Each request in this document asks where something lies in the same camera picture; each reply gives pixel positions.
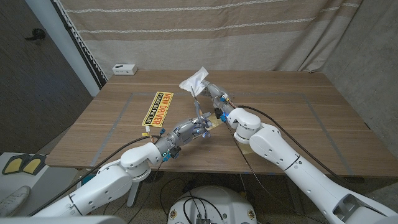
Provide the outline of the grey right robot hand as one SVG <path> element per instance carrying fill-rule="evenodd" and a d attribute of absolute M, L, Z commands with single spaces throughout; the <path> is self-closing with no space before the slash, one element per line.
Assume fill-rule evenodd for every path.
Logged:
<path fill-rule="evenodd" d="M 216 118 L 225 122 L 230 112 L 236 108 L 230 94 L 224 88 L 209 81 L 203 80 L 201 83 L 205 86 L 202 95 L 208 96 L 212 100 Z"/>

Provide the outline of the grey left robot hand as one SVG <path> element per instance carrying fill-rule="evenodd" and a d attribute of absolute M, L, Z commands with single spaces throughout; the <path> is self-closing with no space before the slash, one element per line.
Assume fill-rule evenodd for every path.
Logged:
<path fill-rule="evenodd" d="M 163 157 L 163 161 L 177 158 L 181 146 L 188 144 L 192 139 L 206 135 L 210 136 L 207 128 L 212 126 L 208 119 L 211 113 L 207 112 L 199 118 L 189 118 L 176 125 L 166 136 L 161 137 L 155 145 Z"/>

